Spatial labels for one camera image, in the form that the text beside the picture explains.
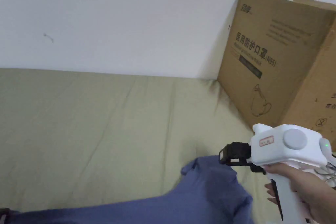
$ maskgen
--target device handle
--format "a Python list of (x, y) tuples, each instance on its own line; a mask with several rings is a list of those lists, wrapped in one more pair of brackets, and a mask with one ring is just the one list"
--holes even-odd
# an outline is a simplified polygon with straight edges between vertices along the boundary
[(279, 174), (267, 173), (279, 206), (283, 224), (314, 223), (307, 205), (291, 190), (290, 180)]

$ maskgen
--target black label strip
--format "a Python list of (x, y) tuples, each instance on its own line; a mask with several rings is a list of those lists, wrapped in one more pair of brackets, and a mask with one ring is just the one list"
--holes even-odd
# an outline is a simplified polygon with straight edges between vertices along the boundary
[(255, 66), (251, 64), (246, 58), (244, 58), (242, 55), (239, 56), (239, 61), (242, 62), (242, 64), (247, 67), (255, 76), (257, 76), (259, 79), (262, 77), (263, 73), (257, 69)]

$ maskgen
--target hand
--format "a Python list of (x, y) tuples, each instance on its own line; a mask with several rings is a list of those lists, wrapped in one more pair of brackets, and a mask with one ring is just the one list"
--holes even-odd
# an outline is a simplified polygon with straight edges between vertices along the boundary
[[(297, 192), (310, 209), (310, 214), (320, 224), (336, 223), (336, 191), (312, 173), (285, 164), (265, 167), (268, 173), (277, 173), (291, 181), (292, 191)], [(275, 197), (271, 184), (265, 185), (267, 193)], [(277, 204), (275, 198), (268, 198)]]

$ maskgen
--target wrinkled fabric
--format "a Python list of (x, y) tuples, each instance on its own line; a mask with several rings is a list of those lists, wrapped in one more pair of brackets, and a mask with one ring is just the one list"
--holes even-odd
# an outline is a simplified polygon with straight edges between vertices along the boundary
[(181, 174), (181, 182), (164, 196), (95, 207), (11, 212), (8, 223), (253, 224), (251, 195), (231, 167), (219, 164), (218, 156), (199, 157), (183, 167)]

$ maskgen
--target printed mask illustration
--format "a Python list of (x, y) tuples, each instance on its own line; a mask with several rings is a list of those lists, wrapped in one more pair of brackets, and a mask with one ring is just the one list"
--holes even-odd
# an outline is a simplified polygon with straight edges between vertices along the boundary
[(254, 116), (261, 116), (266, 114), (272, 108), (272, 104), (267, 102), (263, 95), (259, 84), (257, 84), (251, 94), (251, 112)]

